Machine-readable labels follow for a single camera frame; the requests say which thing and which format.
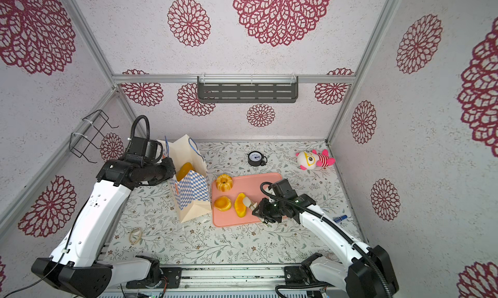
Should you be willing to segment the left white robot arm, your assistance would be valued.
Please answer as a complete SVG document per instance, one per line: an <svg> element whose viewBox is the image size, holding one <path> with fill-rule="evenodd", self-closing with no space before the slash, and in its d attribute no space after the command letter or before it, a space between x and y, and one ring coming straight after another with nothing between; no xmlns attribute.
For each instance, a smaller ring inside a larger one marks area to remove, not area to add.
<svg viewBox="0 0 498 298"><path fill-rule="evenodd" d="M98 297L109 286L131 281L158 286L162 271L156 259L137 256L110 264L98 257L130 193L142 185L161 184L174 175L168 146L133 137L119 159L103 165L69 233L50 257L35 260L32 273L55 289L80 297Z"/></svg>

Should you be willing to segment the small bundt cake bread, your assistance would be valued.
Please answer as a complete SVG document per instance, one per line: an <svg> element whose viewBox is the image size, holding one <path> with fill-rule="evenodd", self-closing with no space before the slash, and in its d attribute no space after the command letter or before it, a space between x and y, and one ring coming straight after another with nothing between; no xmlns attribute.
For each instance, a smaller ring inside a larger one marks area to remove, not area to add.
<svg viewBox="0 0 498 298"><path fill-rule="evenodd" d="M233 187L233 179L227 174L220 175L216 181L216 188L221 192L228 192Z"/></svg>

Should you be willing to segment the yellow twisted bread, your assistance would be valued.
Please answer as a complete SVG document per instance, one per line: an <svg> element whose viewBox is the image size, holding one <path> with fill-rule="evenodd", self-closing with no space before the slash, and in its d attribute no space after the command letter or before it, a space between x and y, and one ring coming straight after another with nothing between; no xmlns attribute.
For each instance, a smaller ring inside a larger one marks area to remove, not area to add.
<svg viewBox="0 0 498 298"><path fill-rule="evenodd" d="M244 204L244 199L246 199L246 194L239 193L233 205L237 216L240 218L246 216L247 206Z"/></svg>

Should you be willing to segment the long baguette bread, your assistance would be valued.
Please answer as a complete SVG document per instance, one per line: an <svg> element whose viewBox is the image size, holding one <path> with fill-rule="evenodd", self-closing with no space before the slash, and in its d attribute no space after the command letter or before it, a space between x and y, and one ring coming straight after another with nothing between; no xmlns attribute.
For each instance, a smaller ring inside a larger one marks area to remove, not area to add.
<svg viewBox="0 0 498 298"><path fill-rule="evenodd" d="M190 162L182 165L182 167L176 173L177 181L182 181L191 171L195 171L195 168Z"/></svg>

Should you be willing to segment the round yellow tart bread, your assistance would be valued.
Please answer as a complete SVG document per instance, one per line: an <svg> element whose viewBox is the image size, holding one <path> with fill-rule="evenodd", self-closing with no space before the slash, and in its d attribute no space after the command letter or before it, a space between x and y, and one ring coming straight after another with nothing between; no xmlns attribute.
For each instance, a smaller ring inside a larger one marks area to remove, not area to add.
<svg viewBox="0 0 498 298"><path fill-rule="evenodd" d="M222 196L215 200L213 206L219 211L228 211L232 207L232 201L228 197Z"/></svg>

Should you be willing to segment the blue checkered paper bag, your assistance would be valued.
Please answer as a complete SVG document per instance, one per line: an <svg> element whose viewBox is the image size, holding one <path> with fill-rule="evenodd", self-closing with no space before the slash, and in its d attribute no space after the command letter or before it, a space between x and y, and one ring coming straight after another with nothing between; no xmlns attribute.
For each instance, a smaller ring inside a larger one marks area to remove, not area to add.
<svg viewBox="0 0 498 298"><path fill-rule="evenodd" d="M168 181L175 208L180 223L210 214L211 193L208 189L207 164L200 153L196 142L184 135L176 141L169 142L164 139L163 158L169 157L175 165L175 175ZM177 181L176 173L185 163L190 162L195 171L191 171L182 181Z"/></svg>

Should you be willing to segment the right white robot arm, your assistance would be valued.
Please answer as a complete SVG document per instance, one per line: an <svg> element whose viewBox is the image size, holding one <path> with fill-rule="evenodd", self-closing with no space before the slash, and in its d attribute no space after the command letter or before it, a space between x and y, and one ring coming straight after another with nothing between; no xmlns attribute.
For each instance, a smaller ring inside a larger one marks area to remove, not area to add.
<svg viewBox="0 0 498 298"><path fill-rule="evenodd" d="M277 285L275 292L283 297L283 290L318 289L333 286L348 297L393 297L399 291L398 280L387 251L381 246L371 247L342 229L307 194L297 194L288 180L263 182L260 191L264 198L254 202L243 198L243 206L251 210L265 224L289 218L315 234L337 256L329 260L314 253L300 266L285 268L286 283Z"/></svg>

